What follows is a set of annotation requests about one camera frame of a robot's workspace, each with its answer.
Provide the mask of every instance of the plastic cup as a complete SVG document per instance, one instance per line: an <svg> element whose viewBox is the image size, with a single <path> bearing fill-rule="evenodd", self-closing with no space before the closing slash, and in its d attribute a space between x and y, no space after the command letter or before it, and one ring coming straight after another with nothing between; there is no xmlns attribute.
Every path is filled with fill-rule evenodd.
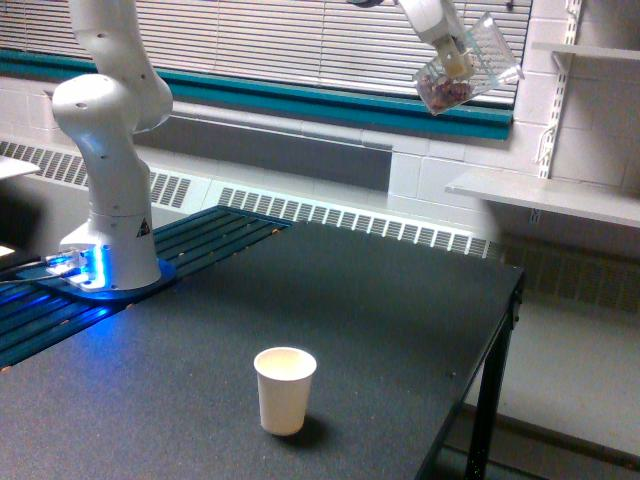
<svg viewBox="0 0 640 480"><path fill-rule="evenodd" d="M413 77L420 98L433 115L524 78L520 64L489 13L458 42L465 50L465 67L460 71L466 75L450 77L442 60L435 57Z"/></svg>
<svg viewBox="0 0 640 480"><path fill-rule="evenodd" d="M276 347L256 355L260 425L273 435L297 433L304 424L316 359L304 350Z"/></svg>

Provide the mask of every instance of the white paper cup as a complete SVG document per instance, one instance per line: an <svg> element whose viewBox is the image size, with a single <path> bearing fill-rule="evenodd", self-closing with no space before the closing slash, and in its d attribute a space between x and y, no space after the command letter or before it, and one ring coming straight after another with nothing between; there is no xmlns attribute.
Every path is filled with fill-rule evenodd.
<svg viewBox="0 0 640 480"><path fill-rule="evenodd" d="M258 372L262 428L280 436L300 431L316 359L304 350L276 347L260 352L253 366Z"/></svg>

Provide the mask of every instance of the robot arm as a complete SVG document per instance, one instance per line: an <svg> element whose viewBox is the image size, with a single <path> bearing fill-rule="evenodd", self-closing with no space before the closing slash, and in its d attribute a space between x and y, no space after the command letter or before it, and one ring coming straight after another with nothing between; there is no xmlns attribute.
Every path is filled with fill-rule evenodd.
<svg viewBox="0 0 640 480"><path fill-rule="evenodd" d="M150 234L149 168L132 134L168 118L171 92L145 54L135 0L69 5L74 33L99 73L64 82L53 95L54 116L78 145L89 178L89 219L62 240L61 250L87 250L93 261L67 281L94 292L141 288L160 270Z"/></svg>
<svg viewBox="0 0 640 480"><path fill-rule="evenodd" d="M464 27L451 0L398 0L411 27L424 43L433 45L451 78L473 74L464 56Z"/></svg>

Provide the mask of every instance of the teal window frame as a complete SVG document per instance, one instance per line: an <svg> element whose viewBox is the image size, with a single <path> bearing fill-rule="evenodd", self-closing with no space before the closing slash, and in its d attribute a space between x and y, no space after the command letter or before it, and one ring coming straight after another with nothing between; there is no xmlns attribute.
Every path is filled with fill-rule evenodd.
<svg viewBox="0 0 640 480"><path fill-rule="evenodd" d="M459 106L436 117L419 100L157 70L181 100L356 124L359 128L506 140L513 123L513 111L508 109ZM88 60L0 49L0 75L64 81L95 72L95 64Z"/></svg>

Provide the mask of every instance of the window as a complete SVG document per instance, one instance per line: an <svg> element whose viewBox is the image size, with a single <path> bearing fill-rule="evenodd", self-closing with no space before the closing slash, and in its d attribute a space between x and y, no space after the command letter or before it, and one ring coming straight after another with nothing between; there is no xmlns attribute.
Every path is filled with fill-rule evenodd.
<svg viewBox="0 0 640 480"><path fill-rule="evenodd" d="M455 4L470 26L490 11L521 59L532 0ZM138 0L140 30L157 67L417 98L413 73L435 55L393 0ZM0 48L88 58L66 0L0 2ZM480 100L512 106L515 86Z"/></svg>

